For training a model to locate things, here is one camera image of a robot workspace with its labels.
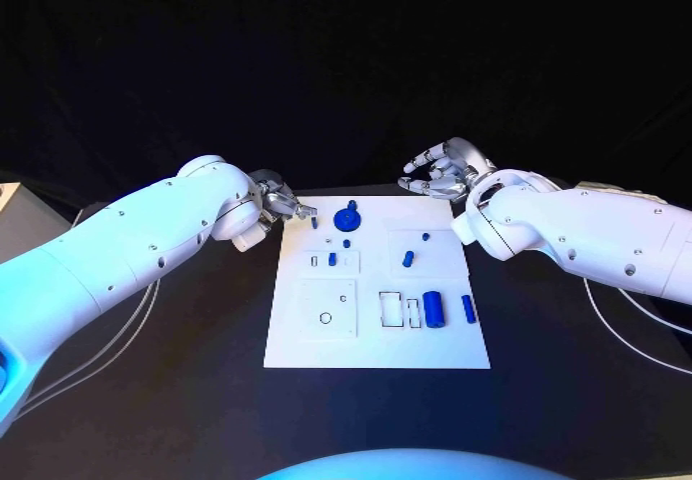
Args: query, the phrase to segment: blue cap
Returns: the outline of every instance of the blue cap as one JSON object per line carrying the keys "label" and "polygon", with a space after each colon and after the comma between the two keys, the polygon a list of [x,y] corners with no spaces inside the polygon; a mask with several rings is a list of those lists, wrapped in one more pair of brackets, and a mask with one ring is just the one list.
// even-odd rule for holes
{"label": "blue cap", "polygon": [[351,232],[360,226],[360,214],[356,212],[356,209],[356,202],[350,200],[348,206],[335,212],[334,227],[341,232]]}

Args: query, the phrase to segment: white cable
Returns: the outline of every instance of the white cable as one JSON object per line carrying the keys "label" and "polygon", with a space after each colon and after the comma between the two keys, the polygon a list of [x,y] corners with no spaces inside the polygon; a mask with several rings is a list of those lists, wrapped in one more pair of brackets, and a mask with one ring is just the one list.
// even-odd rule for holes
{"label": "white cable", "polygon": [[132,343],[136,334],[139,333],[141,327],[144,326],[144,323],[147,322],[148,314],[151,313],[151,308],[154,307],[154,302],[155,302],[155,295],[158,294],[158,284],[159,280],[155,281],[155,287],[154,287],[154,295],[151,297],[151,303],[148,304],[147,308],[147,313],[144,314],[144,318],[141,319],[141,323],[136,327],[136,330],[132,333],[132,336],[129,337],[129,340],[126,343],[122,345],[122,348],[118,350],[118,353],[112,356],[112,358],[100,365],[100,367],[96,368],[83,378],[80,378],[76,382],[72,382],[66,387],[61,387],[54,393],[51,393],[43,400],[40,400],[37,403],[34,403],[25,410],[20,412],[20,414],[15,416],[14,421],[20,419],[33,409],[40,407],[43,403],[46,403],[51,398],[54,398],[60,393],[64,393],[70,388],[76,387],[83,381],[86,381],[100,370],[103,370],[105,367],[115,361],[115,359],[119,357],[121,353],[125,351],[126,347]]}
{"label": "white cable", "polygon": [[670,328],[674,328],[676,330],[678,330],[680,332],[686,333],[687,335],[692,335],[692,330],[687,330],[686,328],[681,328],[678,327],[677,325],[674,325],[673,323],[670,322],[666,322],[661,318],[658,318],[635,301],[634,299],[631,298],[631,296],[628,295],[628,293],[621,289],[618,288],[619,290],[619,293],[624,295],[624,298],[631,302],[631,304],[641,310],[641,312],[648,315],[650,318],[653,318],[653,320],[655,320],[658,323],[661,323],[663,325],[666,325],[667,327]]}
{"label": "white cable", "polygon": [[598,318],[601,319],[602,324],[605,325],[605,328],[609,330],[609,333],[616,337],[616,339],[637,352],[644,358],[651,360],[651,362],[655,362],[658,365],[663,365],[667,368],[671,368],[673,370],[677,370],[681,373],[686,373],[687,375],[692,375],[690,370],[684,370],[684,368],[676,367],[674,365],[670,365],[668,363],[663,362],[657,358],[653,358],[647,353],[644,353],[641,350],[638,350],[637,347],[631,345],[631,343],[627,342],[627,340],[619,336],[619,334],[612,330],[612,327],[609,326],[608,322],[602,318],[601,311],[598,310],[598,307],[595,305],[593,297],[591,296],[591,289],[588,288],[588,282],[586,279],[583,279],[583,287],[586,288],[586,295],[588,295],[588,300],[591,301],[591,306],[593,307],[595,314],[598,315]]}
{"label": "white cable", "polygon": [[31,403],[40,395],[43,395],[48,390],[51,390],[69,377],[76,375],[103,355],[106,350],[110,348],[112,344],[119,340],[119,337],[125,333],[126,328],[132,324],[134,319],[136,318],[136,315],[139,314],[141,307],[144,306],[144,303],[147,302],[148,294],[151,292],[151,287],[152,284],[148,286],[147,291],[144,292],[144,296],[141,297],[139,305],[136,306],[136,309],[134,310],[132,315],[129,316],[129,319],[126,320],[125,324],[122,325],[122,328],[119,329],[119,332],[115,334],[112,337],[110,341],[106,343],[105,347],[97,351],[97,353],[90,357],[90,359],[79,365],[66,375],[63,375],[47,387],[40,389],[35,393],[33,393],[24,403],[24,406]]}

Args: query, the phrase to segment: black tabletop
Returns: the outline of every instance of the black tabletop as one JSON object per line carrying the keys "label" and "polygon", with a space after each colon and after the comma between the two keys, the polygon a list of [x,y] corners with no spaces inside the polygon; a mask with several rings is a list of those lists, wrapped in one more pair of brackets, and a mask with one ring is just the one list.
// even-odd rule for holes
{"label": "black tabletop", "polygon": [[[276,230],[242,254],[208,242],[162,278],[121,358],[0,440],[2,478],[246,479],[390,447],[497,455],[578,478],[692,471],[692,376],[627,349],[580,279],[539,253],[498,262],[477,244],[465,248],[491,370],[263,369]],[[614,289],[592,290],[627,340],[690,368],[666,327]],[[136,302],[74,335],[38,386],[97,350]]]}

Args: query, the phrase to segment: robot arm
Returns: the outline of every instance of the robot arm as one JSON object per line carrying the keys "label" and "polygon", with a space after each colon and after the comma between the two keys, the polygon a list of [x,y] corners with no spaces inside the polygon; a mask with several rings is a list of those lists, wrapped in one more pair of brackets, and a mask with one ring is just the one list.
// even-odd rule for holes
{"label": "robot arm", "polygon": [[399,185],[435,198],[465,198],[451,224],[465,245],[478,241],[500,260],[537,250],[566,272],[692,304],[692,212],[609,185],[560,190],[534,173],[497,171],[458,138],[419,155],[405,173],[432,161],[432,180],[403,177]]}
{"label": "robot arm", "polygon": [[243,252],[278,219],[315,214],[273,172],[247,176],[206,155],[0,265],[0,436],[61,342],[207,238],[230,240]]}

